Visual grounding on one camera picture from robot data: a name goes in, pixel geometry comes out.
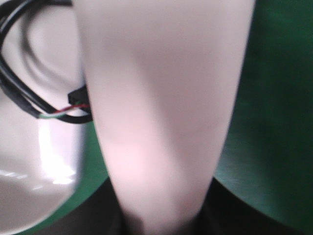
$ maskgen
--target wire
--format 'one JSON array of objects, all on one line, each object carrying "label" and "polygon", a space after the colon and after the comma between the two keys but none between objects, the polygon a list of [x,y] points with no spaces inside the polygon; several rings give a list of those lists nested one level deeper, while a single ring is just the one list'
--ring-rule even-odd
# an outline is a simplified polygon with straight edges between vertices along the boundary
[{"label": "wire", "polygon": [[[9,84],[11,89],[7,90],[7,93],[14,91],[16,93],[20,93],[22,97],[26,99],[23,102],[19,101],[19,99],[13,100],[17,105],[24,106],[27,104],[27,109],[23,109],[28,112],[32,116],[36,116],[39,118],[39,115],[33,115],[38,113],[39,111],[33,107],[33,105],[37,106],[41,110],[47,112],[48,114],[53,114],[58,110],[42,99],[39,95],[37,95],[33,90],[31,90],[24,82],[22,82],[18,76],[11,70],[9,65],[6,63],[3,55],[2,55],[2,46],[4,39],[9,32],[12,25],[30,8],[39,5],[39,4],[50,4],[50,5],[60,5],[60,6],[72,6],[71,1],[69,0],[10,0],[4,5],[0,6],[0,10],[5,9],[5,14],[0,15],[0,87],[3,89],[3,85],[1,84]],[[84,116],[69,116],[62,115],[57,116],[57,119],[68,122],[68,123],[86,123],[92,121],[92,115],[84,115]]]},{"label": "wire", "polygon": [[72,112],[74,110],[81,109],[81,108],[89,108],[89,105],[87,104],[70,105],[63,109],[57,110],[56,112],[52,114],[40,114],[39,118],[42,118],[42,119],[60,118],[69,112]]}]

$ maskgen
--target black base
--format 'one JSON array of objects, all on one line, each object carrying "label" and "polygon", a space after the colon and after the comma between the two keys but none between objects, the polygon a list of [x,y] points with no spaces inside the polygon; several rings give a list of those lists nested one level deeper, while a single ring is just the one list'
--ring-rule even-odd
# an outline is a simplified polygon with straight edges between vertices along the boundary
[{"label": "black base", "polygon": [[[110,180],[82,205],[34,235],[126,235]],[[301,235],[251,208],[213,179],[195,235]]]}]

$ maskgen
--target white plastic part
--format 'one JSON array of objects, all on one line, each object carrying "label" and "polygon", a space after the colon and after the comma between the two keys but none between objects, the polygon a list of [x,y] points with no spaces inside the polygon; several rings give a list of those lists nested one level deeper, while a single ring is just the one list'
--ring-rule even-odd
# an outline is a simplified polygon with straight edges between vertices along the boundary
[{"label": "white plastic part", "polygon": [[227,133],[253,0],[76,0],[95,126],[134,235],[190,234]]},{"label": "white plastic part", "polygon": [[[59,108],[68,105],[67,93],[82,85],[76,28],[72,9],[47,7],[23,17],[4,43],[16,74]],[[72,195],[83,130],[83,125],[36,120],[0,90],[0,235],[43,221]]]}]

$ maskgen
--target black cable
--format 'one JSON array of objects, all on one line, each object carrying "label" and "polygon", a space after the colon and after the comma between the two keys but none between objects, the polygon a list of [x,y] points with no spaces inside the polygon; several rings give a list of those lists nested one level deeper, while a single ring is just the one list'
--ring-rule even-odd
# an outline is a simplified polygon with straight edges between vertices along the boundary
[{"label": "black cable", "polygon": [[[48,102],[46,102],[44,99],[42,99],[40,96],[38,96],[33,90],[31,90],[25,83],[23,83],[18,76],[10,69],[8,64],[6,63],[5,59],[2,56],[2,46],[4,39],[9,32],[12,25],[19,19],[23,13],[25,13],[27,10],[32,8],[33,6],[37,4],[50,4],[50,5],[62,5],[62,6],[71,6],[70,0],[11,0],[6,3],[5,6],[0,6],[0,80],[2,84],[9,84],[9,89],[5,91],[7,94],[8,92],[13,93],[20,93],[20,96],[24,97],[25,99],[29,100],[36,106],[38,106],[40,109],[47,113],[54,113],[57,111],[52,105],[50,105]],[[9,14],[1,14],[1,8],[2,9],[8,9],[11,8],[11,12]],[[20,102],[18,105],[21,107],[23,105],[26,105],[24,99],[16,99],[13,100],[16,104]],[[34,115],[35,113],[38,113],[38,111],[28,102],[27,108],[23,109],[24,111],[28,112],[31,115]],[[69,123],[86,123],[89,121],[92,121],[91,115],[85,115],[85,116],[69,116],[65,115],[58,118],[61,121],[69,122]]]}]

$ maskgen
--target green background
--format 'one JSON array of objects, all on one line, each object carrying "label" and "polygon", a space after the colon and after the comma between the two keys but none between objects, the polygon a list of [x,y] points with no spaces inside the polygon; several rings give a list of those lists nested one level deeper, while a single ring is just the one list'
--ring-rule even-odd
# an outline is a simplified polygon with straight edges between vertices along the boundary
[{"label": "green background", "polygon": [[[234,115],[216,178],[266,215],[313,234],[313,1],[256,2]],[[107,178],[88,125],[83,179],[51,218],[87,199]]]}]

